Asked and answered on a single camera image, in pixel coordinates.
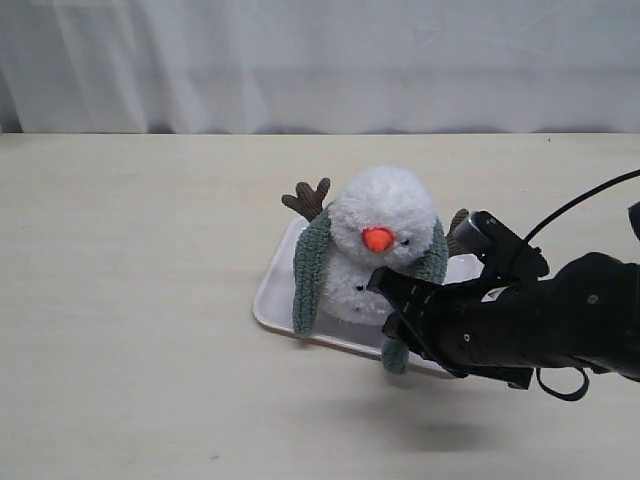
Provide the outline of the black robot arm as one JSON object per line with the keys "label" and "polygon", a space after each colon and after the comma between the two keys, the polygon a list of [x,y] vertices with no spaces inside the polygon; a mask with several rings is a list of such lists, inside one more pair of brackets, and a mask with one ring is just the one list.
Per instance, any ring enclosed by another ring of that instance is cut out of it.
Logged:
{"label": "black robot arm", "polygon": [[586,253],[555,275],[494,215],[475,211],[453,237],[484,268],[438,284],[376,269],[367,290],[392,307],[383,333],[457,378],[526,389],[542,369],[639,379],[639,266]]}

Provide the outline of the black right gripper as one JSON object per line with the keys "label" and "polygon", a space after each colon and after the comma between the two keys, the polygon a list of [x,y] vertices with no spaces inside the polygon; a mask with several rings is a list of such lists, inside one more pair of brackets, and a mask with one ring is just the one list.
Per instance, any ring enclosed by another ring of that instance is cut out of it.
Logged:
{"label": "black right gripper", "polygon": [[482,280],[440,285],[380,267],[366,290],[384,297],[395,312],[382,327],[383,357],[413,353],[456,378],[476,376],[529,388],[533,367],[520,356],[498,358],[514,343],[506,327],[490,321],[497,304],[482,300],[489,291]]}

